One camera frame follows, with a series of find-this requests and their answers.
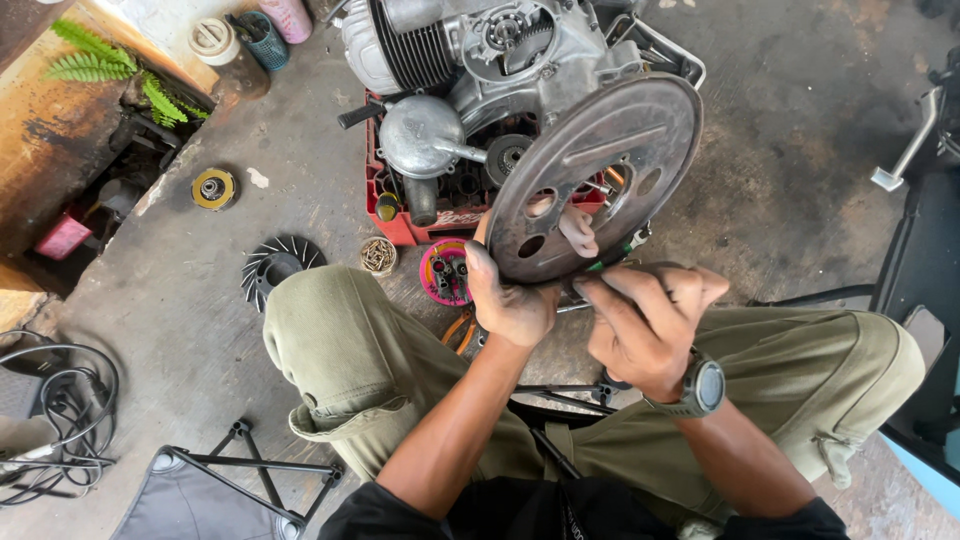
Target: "concrete floor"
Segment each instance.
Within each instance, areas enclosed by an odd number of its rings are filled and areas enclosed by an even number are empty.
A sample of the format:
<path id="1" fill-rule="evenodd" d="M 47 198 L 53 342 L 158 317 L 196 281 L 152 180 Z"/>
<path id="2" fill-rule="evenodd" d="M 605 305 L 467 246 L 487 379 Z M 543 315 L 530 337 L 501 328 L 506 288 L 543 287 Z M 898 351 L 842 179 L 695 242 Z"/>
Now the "concrete floor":
<path id="1" fill-rule="evenodd" d="M 942 64 L 953 43 L 948 23 L 925 20 L 906 2 L 701 4 L 655 5 L 645 14 L 701 57 L 708 79 L 700 155 L 655 218 L 641 256 L 727 275 L 728 304 L 871 282 L 904 194 L 889 195 L 867 177 L 896 160 L 917 125 L 912 101 L 926 88 L 925 66 Z M 208 451 L 241 416 L 256 424 L 265 456 L 336 459 L 326 445 L 287 429 L 300 397 L 266 356 L 262 316 L 243 302 L 239 269 L 245 250 L 277 233 L 310 238 L 329 262 L 356 265 L 359 243 L 375 233 L 363 211 L 363 132 L 342 132 L 334 117 L 361 100 L 337 32 L 318 32 L 294 47 L 267 97 L 221 106 L 197 132 L 60 314 L 66 338 L 120 364 L 119 429 L 109 451 L 118 464 L 84 499 L 8 510 L 0 538 L 108 537 L 159 446 Z M 211 166 L 242 183 L 237 204 L 222 213 L 198 209 L 189 197 L 191 180 Z M 249 167 L 269 186 L 251 184 Z M 404 250 L 382 284 L 440 334 L 458 310 L 420 292 L 415 268 L 423 251 Z M 562 316 L 523 381 L 596 380 L 589 324 L 589 313 Z M 960 535 L 960 524 L 876 437 L 852 470 L 847 491 L 831 491 L 822 479 L 817 487 L 853 537 Z M 232 478 L 256 486 L 254 474 Z M 276 479 L 293 509 L 303 510 L 318 488 L 300 475 Z M 355 486 L 348 476 L 306 538 Z"/>

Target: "small container of bolts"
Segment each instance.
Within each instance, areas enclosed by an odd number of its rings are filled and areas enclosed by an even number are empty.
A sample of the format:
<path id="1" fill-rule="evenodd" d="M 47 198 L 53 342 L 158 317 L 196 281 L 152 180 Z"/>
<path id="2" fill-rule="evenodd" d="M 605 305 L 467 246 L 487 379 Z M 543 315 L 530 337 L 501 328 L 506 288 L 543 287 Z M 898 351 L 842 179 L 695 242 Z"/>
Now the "small container of bolts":
<path id="1" fill-rule="evenodd" d="M 360 247 L 360 266 L 375 278 L 393 273 L 398 259 L 396 246 L 383 236 L 367 238 Z"/>

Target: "black power cable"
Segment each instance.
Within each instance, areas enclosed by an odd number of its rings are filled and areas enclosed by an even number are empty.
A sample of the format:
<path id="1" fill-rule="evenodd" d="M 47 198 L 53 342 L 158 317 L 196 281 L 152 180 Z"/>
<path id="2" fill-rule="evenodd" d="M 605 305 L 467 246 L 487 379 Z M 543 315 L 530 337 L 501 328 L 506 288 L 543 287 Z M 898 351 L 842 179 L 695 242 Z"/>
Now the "black power cable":
<path id="1" fill-rule="evenodd" d="M 0 508 L 19 506 L 44 495 L 77 499 L 100 481 L 105 467 L 116 463 L 113 459 L 101 456 L 113 440 L 116 428 L 114 403 L 120 380 L 116 365 L 107 355 L 92 347 L 76 343 L 54 343 L 49 337 L 34 331 L 5 331 L 0 333 L 0 337 L 17 333 L 35 337 L 43 344 L 0 356 L 0 364 L 37 351 L 79 351 L 97 358 L 106 366 L 110 386 L 107 389 L 100 374 L 83 366 L 59 370 L 43 382 L 40 387 L 40 404 L 47 423 L 57 433 L 57 441 L 18 456 L 21 459 L 0 459 L 0 488 L 19 490 L 0 501 Z M 60 381 L 66 377 L 70 378 L 71 383 L 64 386 Z M 89 399 L 85 402 L 76 395 L 76 390 L 80 389 L 77 384 L 79 379 L 86 381 Z M 51 388 L 59 390 L 50 395 Z M 99 408 L 100 412 L 94 416 L 93 411 L 96 408 Z M 109 420 L 108 428 L 106 433 L 102 433 L 97 430 L 97 426 L 105 420 Z M 53 457 L 39 460 L 47 455 Z M 83 491 L 54 491 L 64 480 Z"/>

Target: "white lid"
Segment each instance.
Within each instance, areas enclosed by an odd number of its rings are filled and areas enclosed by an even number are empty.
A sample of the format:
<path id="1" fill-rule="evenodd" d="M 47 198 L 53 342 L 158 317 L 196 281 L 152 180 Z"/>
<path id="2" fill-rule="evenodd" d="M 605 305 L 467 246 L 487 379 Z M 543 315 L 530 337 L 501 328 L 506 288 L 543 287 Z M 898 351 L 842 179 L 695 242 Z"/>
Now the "white lid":
<path id="1" fill-rule="evenodd" d="M 201 19 L 190 31 L 190 49 L 207 65 L 224 65 L 240 52 L 240 40 L 221 19 Z"/>

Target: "wristwatch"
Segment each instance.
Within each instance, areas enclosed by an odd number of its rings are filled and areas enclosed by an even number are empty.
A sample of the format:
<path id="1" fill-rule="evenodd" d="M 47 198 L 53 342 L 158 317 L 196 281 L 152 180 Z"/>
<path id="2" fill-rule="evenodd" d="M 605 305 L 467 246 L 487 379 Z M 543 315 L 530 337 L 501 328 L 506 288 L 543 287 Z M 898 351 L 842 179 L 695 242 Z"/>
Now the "wristwatch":
<path id="1" fill-rule="evenodd" d="M 713 358 L 690 347 L 693 362 L 684 373 L 684 392 L 673 404 L 662 404 L 644 397 L 654 409 L 677 418 L 703 418 L 723 403 L 727 394 L 727 380 L 723 368 Z"/>

